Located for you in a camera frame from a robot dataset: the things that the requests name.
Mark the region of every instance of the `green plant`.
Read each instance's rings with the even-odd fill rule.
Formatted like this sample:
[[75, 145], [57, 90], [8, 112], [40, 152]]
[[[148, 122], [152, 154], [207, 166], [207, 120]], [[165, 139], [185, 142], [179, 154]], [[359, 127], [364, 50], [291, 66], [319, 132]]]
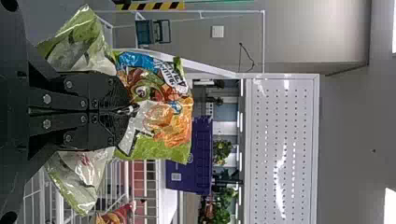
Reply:
[[224, 165], [225, 159], [230, 155], [233, 145], [227, 140], [217, 140], [213, 143], [213, 162], [218, 165]]
[[202, 224], [204, 221], [207, 224], [228, 224], [231, 221], [231, 214], [228, 211], [228, 207], [234, 197], [237, 197], [237, 191], [231, 188], [224, 188], [221, 192], [214, 196], [215, 201], [212, 202], [213, 205], [213, 218], [205, 216], [205, 202], [202, 203], [202, 209], [200, 211], [200, 216], [198, 218], [198, 223]]

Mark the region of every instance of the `light switch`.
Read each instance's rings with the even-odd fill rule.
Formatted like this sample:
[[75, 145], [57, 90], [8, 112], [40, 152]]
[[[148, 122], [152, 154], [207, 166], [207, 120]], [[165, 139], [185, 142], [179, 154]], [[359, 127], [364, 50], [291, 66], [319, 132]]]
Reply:
[[224, 26], [212, 26], [212, 37], [223, 38], [224, 37]]

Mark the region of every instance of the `white pegboard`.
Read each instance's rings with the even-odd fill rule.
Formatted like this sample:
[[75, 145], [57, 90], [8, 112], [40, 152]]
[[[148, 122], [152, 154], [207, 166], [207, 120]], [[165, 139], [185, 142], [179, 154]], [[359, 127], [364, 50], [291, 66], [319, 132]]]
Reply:
[[315, 224], [316, 84], [312, 78], [264, 78], [247, 88], [249, 223]]

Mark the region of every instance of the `yellow black striped barrier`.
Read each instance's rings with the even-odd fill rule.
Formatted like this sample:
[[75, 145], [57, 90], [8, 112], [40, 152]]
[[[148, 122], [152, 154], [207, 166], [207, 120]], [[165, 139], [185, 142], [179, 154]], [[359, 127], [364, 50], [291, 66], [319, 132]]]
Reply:
[[118, 4], [118, 10], [183, 10], [184, 1], [181, 2], [161, 2], [161, 3], [131, 3]]

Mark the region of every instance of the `cable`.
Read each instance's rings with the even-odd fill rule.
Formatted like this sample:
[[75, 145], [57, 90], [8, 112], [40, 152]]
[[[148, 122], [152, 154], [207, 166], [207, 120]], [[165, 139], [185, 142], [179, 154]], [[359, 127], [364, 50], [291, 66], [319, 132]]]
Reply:
[[245, 48], [245, 46], [242, 43], [239, 43], [240, 49], [239, 49], [239, 68], [238, 68], [238, 72], [240, 72], [240, 68], [241, 68], [241, 54], [242, 54], [242, 49], [245, 51], [245, 53], [247, 54], [247, 57], [250, 59], [251, 61], [251, 67], [246, 71], [247, 73], [250, 72], [254, 66], [256, 66], [256, 63], [254, 62], [254, 60], [250, 57], [250, 54], [248, 53], [248, 50]]

